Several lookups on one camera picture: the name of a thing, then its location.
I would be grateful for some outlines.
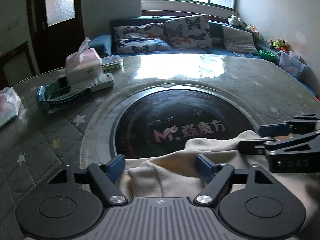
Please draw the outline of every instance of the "beige cloth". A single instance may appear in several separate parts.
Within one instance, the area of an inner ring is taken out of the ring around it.
[[[165,156],[126,160],[126,168],[118,181],[119,189],[131,199],[133,196],[182,197],[193,199],[206,186],[198,177],[195,159],[204,154],[214,163],[226,162],[236,169],[247,169],[251,164],[259,164],[268,170],[263,156],[239,154],[237,145],[243,139],[257,139],[251,130],[230,140],[194,138],[186,142],[184,150]],[[317,174],[273,173],[304,204],[307,211],[305,225],[318,209],[315,194],[318,192]]]

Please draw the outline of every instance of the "yellow star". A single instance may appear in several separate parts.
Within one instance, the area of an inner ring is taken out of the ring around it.
[[[52,144],[51,144],[52,149],[57,149],[60,148],[59,146],[59,140],[53,139]]]

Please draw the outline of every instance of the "green basket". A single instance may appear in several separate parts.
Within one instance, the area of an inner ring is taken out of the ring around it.
[[[276,55],[266,51],[266,50],[263,50],[263,49],[260,49],[259,50],[259,55],[261,58],[265,59],[265,60],[269,60],[269,61],[272,61],[272,60],[275,60],[276,59]]]

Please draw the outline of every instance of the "sofa backrest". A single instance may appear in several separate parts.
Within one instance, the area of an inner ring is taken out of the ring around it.
[[[130,19],[112,20],[110,21],[110,29],[113,30],[114,27],[118,27],[118,26],[139,26],[139,25],[144,25],[149,23],[164,23],[167,20],[172,20],[176,18],[178,17],[143,16],[143,17],[130,18]],[[234,27],[226,23],[209,21],[211,37],[223,38],[223,31],[222,31],[223,25]]]

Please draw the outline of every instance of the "door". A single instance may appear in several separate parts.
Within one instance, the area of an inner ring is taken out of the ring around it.
[[[64,67],[84,40],[81,0],[27,0],[27,9],[40,73]]]

